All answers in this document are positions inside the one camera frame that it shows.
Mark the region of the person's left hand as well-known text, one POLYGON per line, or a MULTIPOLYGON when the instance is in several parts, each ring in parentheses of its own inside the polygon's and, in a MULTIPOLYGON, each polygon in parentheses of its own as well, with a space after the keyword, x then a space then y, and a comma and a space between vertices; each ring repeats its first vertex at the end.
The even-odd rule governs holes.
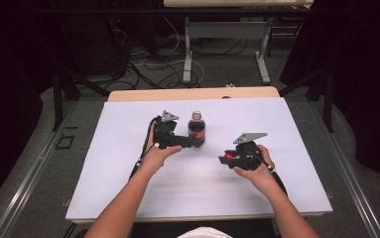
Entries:
POLYGON ((139 174, 144 174, 150 177, 157 172, 169 156, 172 156, 183 149, 182 146, 159 149, 154 143, 154 131, 155 126, 152 125, 150 128, 147 146, 145 148, 145 152, 143 153, 142 163, 138 169, 139 174))

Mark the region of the person's right hand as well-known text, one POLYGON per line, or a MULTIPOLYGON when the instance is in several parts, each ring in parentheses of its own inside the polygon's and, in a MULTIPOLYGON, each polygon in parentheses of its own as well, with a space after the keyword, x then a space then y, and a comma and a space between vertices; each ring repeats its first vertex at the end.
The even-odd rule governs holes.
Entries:
POLYGON ((271 173, 265 165, 259 166, 255 171, 245 171, 238 167, 233 170, 241 177, 250 180, 253 186, 262 192, 269 200, 277 197, 287 197, 274 178, 273 173, 271 173))

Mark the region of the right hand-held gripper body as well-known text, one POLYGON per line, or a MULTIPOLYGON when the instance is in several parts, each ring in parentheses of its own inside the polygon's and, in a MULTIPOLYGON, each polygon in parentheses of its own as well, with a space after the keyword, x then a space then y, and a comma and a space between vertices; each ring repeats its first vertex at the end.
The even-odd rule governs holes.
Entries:
POLYGON ((238 167, 245 171, 255 171, 262 164, 268 166, 258 149, 255 140, 267 136, 267 133, 242 133, 233 141, 236 145, 231 168, 238 167))

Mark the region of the dark curtain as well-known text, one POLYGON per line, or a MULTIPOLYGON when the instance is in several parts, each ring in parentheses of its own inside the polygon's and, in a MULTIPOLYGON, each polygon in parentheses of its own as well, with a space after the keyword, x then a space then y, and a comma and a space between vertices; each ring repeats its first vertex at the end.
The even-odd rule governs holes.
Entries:
POLYGON ((43 110, 50 74, 18 0, 0 0, 0 188, 43 110))
POLYGON ((291 85, 317 70, 335 50, 333 103, 353 129, 356 159, 380 174, 380 0, 315 0, 314 10, 351 10, 342 17, 305 20, 280 81, 291 85))

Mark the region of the metal floor rail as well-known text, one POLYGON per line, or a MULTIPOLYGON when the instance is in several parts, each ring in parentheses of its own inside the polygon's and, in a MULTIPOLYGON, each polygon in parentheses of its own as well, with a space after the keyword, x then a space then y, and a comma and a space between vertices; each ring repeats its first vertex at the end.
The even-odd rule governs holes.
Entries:
POLYGON ((71 222, 67 206, 79 177, 83 153, 80 124, 69 102, 54 131, 47 112, 0 189, 0 238, 64 238, 71 222), (62 134, 75 136, 68 150, 56 150, 62 134))
POLYGON ((335 163, 337 164, 338 170, 341 173, 356 210, 358 211, 362 223, 364 224, 370 238, 380 238, 380 223, 376 218, 370 203, 363 192, 363 189, 355 177, 355 172, 350 165, 350 162, 343 154, 335 135, 330 132, 324 124, 323 119, 321 118, 322 110, 320 109, 318 103, 310 102, 310 108, 312 109, 319 126, 323 130, 323 133, 331 146, 334 153, 335 163))

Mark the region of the cola bottle with red label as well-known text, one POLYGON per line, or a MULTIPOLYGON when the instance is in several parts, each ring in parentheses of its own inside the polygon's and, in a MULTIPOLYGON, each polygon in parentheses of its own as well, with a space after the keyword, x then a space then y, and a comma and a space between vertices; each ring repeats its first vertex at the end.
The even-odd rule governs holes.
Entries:
POLYGON ((202 119, 202 115, 199 111, 194 111, 191 115, 191 119, 188 123, 189 136, 196 138, 205 138, 205 122, 202 119))

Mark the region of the person's white clothing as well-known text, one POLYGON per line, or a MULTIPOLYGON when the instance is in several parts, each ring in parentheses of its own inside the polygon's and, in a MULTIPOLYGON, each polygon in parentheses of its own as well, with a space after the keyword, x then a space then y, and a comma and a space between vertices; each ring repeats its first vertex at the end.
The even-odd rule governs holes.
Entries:
POLYGON ((198 227, 177 238, 232 238, 230 235, 212 227, 198 227))

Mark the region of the black metal stand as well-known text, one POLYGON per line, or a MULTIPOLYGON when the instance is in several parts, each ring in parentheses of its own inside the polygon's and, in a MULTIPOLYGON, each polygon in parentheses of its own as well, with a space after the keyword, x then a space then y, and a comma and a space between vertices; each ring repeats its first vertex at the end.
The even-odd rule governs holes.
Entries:
POLYGON ((54 90, 54 106, 55 106, 55 125, 53 130, 56 131, 63 122, 63 94, 69 100, 78 100, 80 92, 76 85, 83 84, 91 90, 99 93, 102 96, 108 96, 109 91, 87 80, 85 77, 73 72, 64 65, 58 65, 53 70, 53 90, 54 90))
POLYGON ((331 115, 334 73, 335 69, 331 66, 319 68, 279 91, 281 96, 285 96, 301 85, 308 83, 310 87, 306 94, 307 101, 317 101, 323 95, 322 121, 330 133, 333 132, 331 115))

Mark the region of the black floor socket frame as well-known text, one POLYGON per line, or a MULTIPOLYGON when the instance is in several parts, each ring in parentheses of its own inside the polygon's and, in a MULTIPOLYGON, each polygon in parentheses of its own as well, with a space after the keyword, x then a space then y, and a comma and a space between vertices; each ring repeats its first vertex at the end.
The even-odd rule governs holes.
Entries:
POLYGON ((75 139, 75 136, 62 134, 59 140, 56 142, 56 150, 68 150, 75 139))

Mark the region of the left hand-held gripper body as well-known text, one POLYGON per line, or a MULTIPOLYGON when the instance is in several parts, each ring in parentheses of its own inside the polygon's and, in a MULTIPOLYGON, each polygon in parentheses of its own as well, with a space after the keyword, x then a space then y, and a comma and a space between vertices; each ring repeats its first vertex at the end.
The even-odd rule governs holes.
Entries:
POLYGON ((173 146, 184 147, 186 145, 186 138, 175 134, 178 119, 177 115, 167 110, 164 110, 160 116, 155 118, 153 141, 158 144, 160 149, 173 146))

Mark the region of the white desk with metal legs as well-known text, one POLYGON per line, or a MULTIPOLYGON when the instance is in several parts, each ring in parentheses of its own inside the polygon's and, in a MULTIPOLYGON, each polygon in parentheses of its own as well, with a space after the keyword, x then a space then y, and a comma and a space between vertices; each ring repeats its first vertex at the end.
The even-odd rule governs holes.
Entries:
MULTIPOLYGON (((315 0, 164 0, 164 6, 172 10, 292 10, 294 7, 312 6, 315 0)), ((260 49, 255 59, 261 81, 269 85, 271 79, 264 57, 271 38, 273 17, 262 17, 261 21, 194 21, 185 17, 185 47, 183 83, 191 79, 194 63, 190 47, 192 39, 259 39, 260 49)))

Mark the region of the white table cover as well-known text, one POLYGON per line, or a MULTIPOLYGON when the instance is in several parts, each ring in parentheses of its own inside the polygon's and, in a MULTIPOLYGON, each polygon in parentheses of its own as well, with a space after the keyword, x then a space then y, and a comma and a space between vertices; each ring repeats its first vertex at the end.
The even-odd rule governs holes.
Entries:
POLYGON ((271 216, 267 198, 219 160, 243 133, 262 133, 289 199, 303 215, 332 210, 286 101, 281 97, 104 104, 66 219, 95 219, 128 181, 141 155, 150 121, 163 111, 188 131, 198 110, 206 123, 199 148, 169 157, 150 181, 136 215, 139 222, 271 216))

